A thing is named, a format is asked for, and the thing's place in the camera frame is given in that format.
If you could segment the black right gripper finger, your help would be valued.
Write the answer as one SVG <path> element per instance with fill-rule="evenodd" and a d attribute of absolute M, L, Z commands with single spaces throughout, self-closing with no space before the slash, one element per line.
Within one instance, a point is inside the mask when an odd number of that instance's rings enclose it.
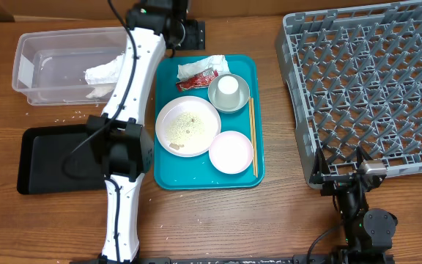
<path fill-rule="evenodd" d="M 371 161 L 372 157 L 365 151 L 365 149 L 358 145 L 355 149 L 356 164 L 361 165 L 364 161 Z"/>
<path fill-rule="evenodd" d="M 320 147 L 316 149 L 315 152 L 315 160 L 314 165 L 312 169 L 312 175 L 329 175 L 330 174 L 330 168 L 327 164 L 327 160 L 325 158 L 325 155 Z"/>

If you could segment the white cup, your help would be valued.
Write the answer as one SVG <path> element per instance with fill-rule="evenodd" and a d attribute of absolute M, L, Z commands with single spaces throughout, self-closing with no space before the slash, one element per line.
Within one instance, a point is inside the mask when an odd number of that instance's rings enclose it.
<path fill-rule="evenodd" d="M 240 101 L 239 83 L 234 76 L 223 76 L 218 80 L 215 102 L 221 109 L 233 109 Z"/>

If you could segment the grey-green bowl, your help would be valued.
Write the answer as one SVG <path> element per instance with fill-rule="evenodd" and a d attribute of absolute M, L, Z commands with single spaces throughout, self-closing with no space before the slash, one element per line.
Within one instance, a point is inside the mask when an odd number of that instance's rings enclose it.
<path fill-rule="evenodd" d="M 216 91 L 216 88 L 217 88 L 218 80 L 223 76 L 234 76 L 238 80 L 238 83 L 239 83 L 240 101 L 239 101 L 238 105 L 233 109 L 221 109 L 217 106 L 217 104 L 215 102 L 215 91 Z M 209 98 L 211 104 L 217 110 L 219 110 L 220 112 L 226 113 L 226 114 L 232 114 L 232 113 L 239 111 L 241 108 L 243 108 L 247 104 L 249 97 L 250 97 L 250 88 L 249 88 L 247 82 L 242 77 L 237 76 L 235 74 L 224 74 L 222 76 L 218 76 L 208 86 L 208 98 Z"/>

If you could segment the large white plate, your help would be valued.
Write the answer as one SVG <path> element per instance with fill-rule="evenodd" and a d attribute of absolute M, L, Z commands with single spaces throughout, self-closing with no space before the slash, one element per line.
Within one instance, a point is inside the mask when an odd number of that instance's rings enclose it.
<path fill-rule="evenodd" d="M 207 100 L 182 96 L 168 102 L 155 121 L 155 136 L 169 153 L 191 158 L 207 152 L 221 132 L 221 118 Z"/>

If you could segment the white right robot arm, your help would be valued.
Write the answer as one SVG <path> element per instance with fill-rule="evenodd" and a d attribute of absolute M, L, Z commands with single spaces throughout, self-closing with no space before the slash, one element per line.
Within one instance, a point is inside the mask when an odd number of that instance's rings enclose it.
<path fill-rule="evenodd" d="M 383 162 L 372 157 L 361 147 L 355 149 L 358 169 L 345 175 L 332 176 L 324 153 L 316 150 L 314 167 L 309 182 L 322 187 L 322 196 L 332 197 L 341 222 L 322 233 L 310 245 L 307 263 L 393 263 L 386 251 L 393 246 L 393 236 L 398 219 L 383 209 L 371 209 L 366 193 L 380 187 L 387 176 Z M 316 259 L 312 256 L 315 246 L 326 236 L 342 228 L 345 246 L 335 246 L 329 254 Z"/>

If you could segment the red sauce packet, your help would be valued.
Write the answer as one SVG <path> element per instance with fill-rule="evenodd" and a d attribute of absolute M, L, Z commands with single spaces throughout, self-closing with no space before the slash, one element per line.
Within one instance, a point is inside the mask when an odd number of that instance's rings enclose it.
<path fill-rule="evenodd" d="M 201 89 L 208 87 L 212 81 L 218 77 L 218 71 L 208 68 L 196 75 L 190 77 L 185 81 L 176 83 L 176 88 L 179 92 L 184 92 L 190 89 Z"/>

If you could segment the small pink bowl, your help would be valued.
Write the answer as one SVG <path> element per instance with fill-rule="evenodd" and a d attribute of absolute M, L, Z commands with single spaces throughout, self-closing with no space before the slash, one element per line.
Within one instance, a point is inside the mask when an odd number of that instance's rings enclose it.
<path fill-rule="evenodd" d="M 211 164 L 228 175 L 244 172 L 253 161 L 253 145 L 250 139 L 237 131 L 219 133 L 208 150 Z"/>

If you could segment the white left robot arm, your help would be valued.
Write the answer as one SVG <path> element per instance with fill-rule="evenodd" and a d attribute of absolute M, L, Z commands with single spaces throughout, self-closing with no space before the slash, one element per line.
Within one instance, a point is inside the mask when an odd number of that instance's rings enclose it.
<path fill-rule="evenodd" d="M 144 127 L 152 81 L 166 50 L 201 44 L 198 21 L 188 28 L 188 1 L 140 1 L 117 19 L 127 34 L 125 57 L 111 98 L 86 123 L 89 146 L 100 165 L 108 197 L 105 243 L 96 263 L 137 263 L 138 204 L 152 165 L 153 140 Z"/>

